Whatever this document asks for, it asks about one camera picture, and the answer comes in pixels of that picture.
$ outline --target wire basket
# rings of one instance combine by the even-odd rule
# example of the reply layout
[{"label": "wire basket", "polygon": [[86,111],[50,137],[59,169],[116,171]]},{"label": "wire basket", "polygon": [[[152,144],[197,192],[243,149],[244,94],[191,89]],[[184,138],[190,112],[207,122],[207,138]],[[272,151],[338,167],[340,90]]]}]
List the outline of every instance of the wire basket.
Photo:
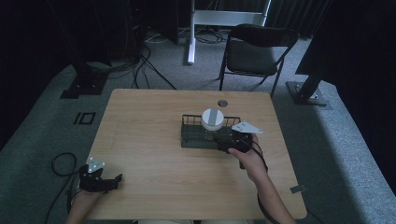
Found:
[{"label": "wire basket", "polygon": [[219,142],[232,141],[232,126],[241,122],[238,117],[224,117],[223,126],[209,132],[201,124],[198,115],[183,115],[181,123],[181,146],[219,149]]}]

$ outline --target wooden table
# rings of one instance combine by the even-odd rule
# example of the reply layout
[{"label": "wooden table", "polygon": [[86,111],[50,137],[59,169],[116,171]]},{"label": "wooden table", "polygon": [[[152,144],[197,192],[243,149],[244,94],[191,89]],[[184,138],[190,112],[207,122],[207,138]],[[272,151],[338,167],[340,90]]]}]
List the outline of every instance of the wooden table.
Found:
[{"label": "wooden table", "polygon": [[291,214],[305,217],[301,193],[290,192],[298,184],[267,93],[114,90],[89,157],[106,163],[102,178],[123,179],[89,219],[263,219],[236,158],[180,145],[182,115],[208,108],[264,129],[258,136],[269,176]]}]

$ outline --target chair seat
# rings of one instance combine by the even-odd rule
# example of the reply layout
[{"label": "chair seat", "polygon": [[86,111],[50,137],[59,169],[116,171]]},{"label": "chair seat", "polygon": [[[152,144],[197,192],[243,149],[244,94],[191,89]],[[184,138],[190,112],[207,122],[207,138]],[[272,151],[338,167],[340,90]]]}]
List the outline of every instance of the chair seat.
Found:
[{"label": "chair seat", "polygon": [[255,47],[237,40],[230,42],[227,54],[227,67],[230,71],[271,76],[277,72],[275,64],[272,48]]}]

